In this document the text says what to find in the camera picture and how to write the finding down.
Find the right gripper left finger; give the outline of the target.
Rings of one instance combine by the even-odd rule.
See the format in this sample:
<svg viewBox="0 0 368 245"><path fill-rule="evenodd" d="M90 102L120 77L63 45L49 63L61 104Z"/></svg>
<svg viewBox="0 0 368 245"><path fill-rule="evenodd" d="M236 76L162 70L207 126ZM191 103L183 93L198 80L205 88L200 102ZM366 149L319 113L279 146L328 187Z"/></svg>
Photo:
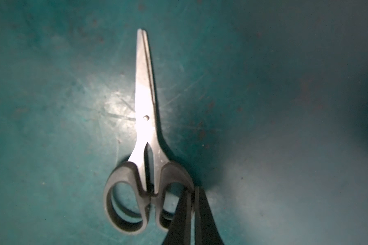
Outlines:
<svg viewBox="0 0 368 245"><path fill-rule="evenodd" d="M163 245L190 245L191 243L192 196L184 190Z"/></svg>

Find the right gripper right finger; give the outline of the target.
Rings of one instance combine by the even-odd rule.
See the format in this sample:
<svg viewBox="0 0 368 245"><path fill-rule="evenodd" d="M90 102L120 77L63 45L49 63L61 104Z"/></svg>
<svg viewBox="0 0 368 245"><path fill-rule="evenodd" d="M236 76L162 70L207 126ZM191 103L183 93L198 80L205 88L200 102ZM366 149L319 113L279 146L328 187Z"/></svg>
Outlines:
<svg viewBox="0 0 368 245"><path fill-rule="evenodd" d="M203 188L195 188L195 244L224 245Z"/></svg>

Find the small black scissors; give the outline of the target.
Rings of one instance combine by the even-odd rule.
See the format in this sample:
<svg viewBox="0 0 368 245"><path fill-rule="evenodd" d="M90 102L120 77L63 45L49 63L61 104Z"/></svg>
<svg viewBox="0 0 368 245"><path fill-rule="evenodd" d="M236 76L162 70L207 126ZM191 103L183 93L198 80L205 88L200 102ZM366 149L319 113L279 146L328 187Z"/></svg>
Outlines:
<svg viewBox="0 0 368 245"><path fill-rule="evenodd" d="M146 229L151 205L155 207L157 225L162 230L168 230L171 221L164 217L163 206L166 191L171 184L183 185L190 196L195 192L194 182L189 173L182 165L170 160L160 146L151 54L148 35L144 29L137 30L136 48L136 144L128 160L120 163L111 172L103 192L103 207L110 223L118 231L128 235L138 235ZM147 189L144 156L147 147L151 148L153 154L154 187L152 191ZM112 192L119 183L127 184L132 188L141 221L136 223L126 221L115 211Z"/></svg>

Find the green table mat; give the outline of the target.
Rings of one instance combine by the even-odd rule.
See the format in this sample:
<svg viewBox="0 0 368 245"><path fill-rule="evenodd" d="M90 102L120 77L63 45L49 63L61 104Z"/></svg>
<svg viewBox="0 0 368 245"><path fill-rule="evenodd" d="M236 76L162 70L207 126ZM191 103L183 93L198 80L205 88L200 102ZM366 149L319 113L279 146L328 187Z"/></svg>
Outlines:
<svg viewBox="0 0 368 245"><path fill-rule="evenodd" d="M0 245L162 243L102 205L139 28L225 244L368 245L368 1L0 1Z"/></svg>

